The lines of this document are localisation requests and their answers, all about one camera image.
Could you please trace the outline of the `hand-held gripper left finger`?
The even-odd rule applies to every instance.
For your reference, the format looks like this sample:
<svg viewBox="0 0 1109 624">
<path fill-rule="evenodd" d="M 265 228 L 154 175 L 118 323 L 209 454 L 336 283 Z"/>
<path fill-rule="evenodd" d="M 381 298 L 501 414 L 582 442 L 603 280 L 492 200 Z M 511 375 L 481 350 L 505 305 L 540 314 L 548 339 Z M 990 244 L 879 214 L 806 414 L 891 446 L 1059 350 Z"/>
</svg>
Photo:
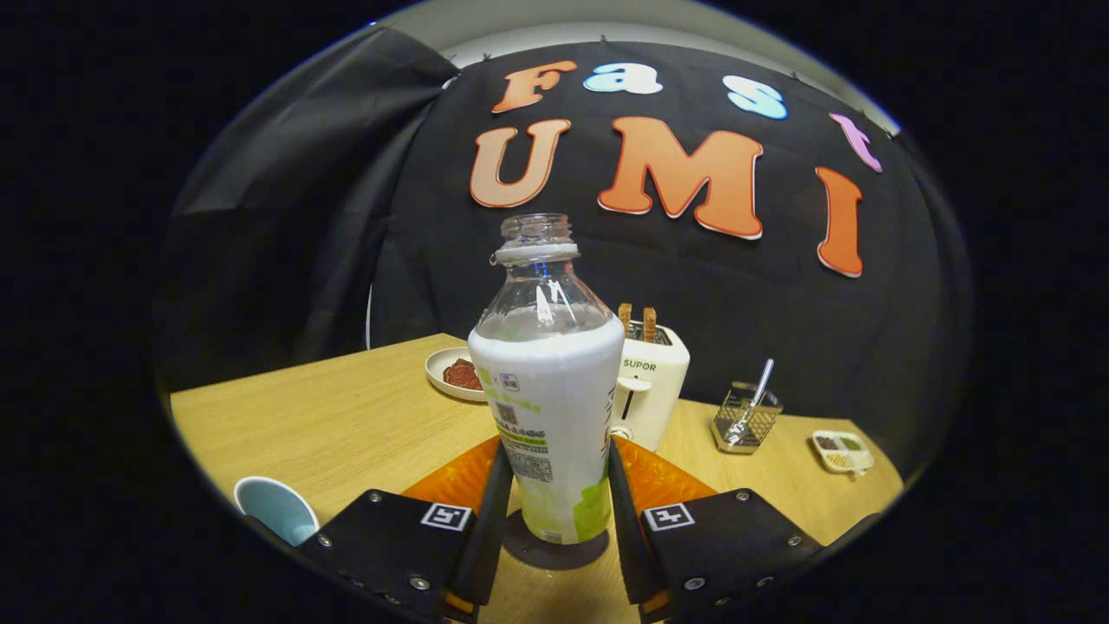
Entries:
<svg viewBox="0 0 1109 624">
<path fill-rule="evenodd" d="M 403 493 L 356 497 L 301 556 L 404 621 L 475 623 L 492 594 L 512 479 L 492 436 Z"/>
</svg>

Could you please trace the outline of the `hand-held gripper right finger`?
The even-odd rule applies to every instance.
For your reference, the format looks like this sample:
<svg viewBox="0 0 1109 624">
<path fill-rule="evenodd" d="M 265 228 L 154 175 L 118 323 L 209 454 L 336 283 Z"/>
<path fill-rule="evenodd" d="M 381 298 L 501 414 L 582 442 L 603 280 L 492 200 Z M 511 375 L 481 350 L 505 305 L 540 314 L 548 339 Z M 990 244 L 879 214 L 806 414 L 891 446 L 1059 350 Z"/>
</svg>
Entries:
<svg viewBox="0 0 1109 624">
<path fill-rule="evenodd" d="M 820 542 L 757 492 L 718 492 L 620 436 L 607 475 L 627 600 L 642 623 L 721 621 L 820 554 Z"/>
</svg>

